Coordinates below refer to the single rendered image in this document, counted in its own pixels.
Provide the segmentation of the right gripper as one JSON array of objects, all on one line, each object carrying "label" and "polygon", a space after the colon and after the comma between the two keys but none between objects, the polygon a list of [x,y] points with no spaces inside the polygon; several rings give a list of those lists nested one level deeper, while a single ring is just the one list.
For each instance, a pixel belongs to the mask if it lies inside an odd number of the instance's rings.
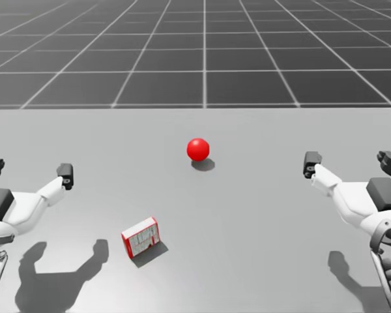
[{"label": "right gripper", "polygon": [[[366,233],[374,233],[383,220],[391,221],[391,178],[374,177],[366,182],[342,182],[322,165],[317,151],[304,155],[303,176],[325,196],[334,190],[334,203],[342,219]],[[382,171],[391,177],[391,151],[377,154]]]}]

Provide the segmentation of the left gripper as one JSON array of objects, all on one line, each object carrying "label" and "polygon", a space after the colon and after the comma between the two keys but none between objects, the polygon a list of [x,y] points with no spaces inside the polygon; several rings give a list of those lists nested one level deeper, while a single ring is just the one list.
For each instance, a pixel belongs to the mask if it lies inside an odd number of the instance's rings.
[{"label": "left gripper", "polygon": [[[5,161],[0,158],[0,175]],[[61,201],[74,186],[74,167],[61,163],[57,177],[39,190],[13,192],[0,188],[0,236],[19,236],[31,231],[49,205]]]}]

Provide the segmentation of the red and white carton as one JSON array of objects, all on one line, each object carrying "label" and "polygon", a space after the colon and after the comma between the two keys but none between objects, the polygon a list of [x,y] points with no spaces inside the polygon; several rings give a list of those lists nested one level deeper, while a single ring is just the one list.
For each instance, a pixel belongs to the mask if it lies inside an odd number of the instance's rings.
[{"label": "red and white carton", "polygon": [[158,222],[151,216],[124,230],[121,237],[129,258],[133,259],[160,242]]}]

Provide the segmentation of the small round ball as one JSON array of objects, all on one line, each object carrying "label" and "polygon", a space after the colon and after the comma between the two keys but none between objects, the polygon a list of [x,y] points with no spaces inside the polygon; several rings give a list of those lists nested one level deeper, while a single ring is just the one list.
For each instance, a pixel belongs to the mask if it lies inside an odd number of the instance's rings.
[{"label": "small round ball", "polygon": [[201,162],[209,156],[210,145],[202,138],[194,138],[188,142],[186,152],[191,160]]}]

